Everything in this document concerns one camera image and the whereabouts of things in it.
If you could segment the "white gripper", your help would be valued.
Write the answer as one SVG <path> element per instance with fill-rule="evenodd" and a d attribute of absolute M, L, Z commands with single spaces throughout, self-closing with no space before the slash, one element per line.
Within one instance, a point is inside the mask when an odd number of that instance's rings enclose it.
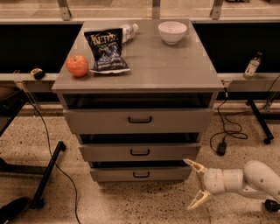
<path fill-rule="evenodd" d="M 189 158 L 186 158 L 184 162 L 191 166 L 198 174 L 204 173 L 202 182 L 204 184 L 204 187 L 206 188 L 205 191 L 199 190 L 196 193 L 194 199 L 187 207 L 188 210 L 193 210 L 205 203 L 209 199 L 211 194 L 216 195 L 224 193 L 226 191 L 222 169 L 207 169 L 203 164 L 199 164 Z"/>

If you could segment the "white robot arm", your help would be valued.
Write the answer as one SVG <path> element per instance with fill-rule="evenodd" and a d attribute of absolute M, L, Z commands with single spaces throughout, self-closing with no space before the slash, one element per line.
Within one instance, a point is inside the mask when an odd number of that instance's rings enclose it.
<path fill-rule="evenodd" d="M 243 169 L 206 168 L 191 159 L 185 159 L 197 173 L 201 188 L 195 195 L 189 210 L 206 202 L 212 195 L 237 193 L 251 199 L 265 200 L 267 211 L 280 210 L 280 177 L 266 164 L 252 160 Z"/>

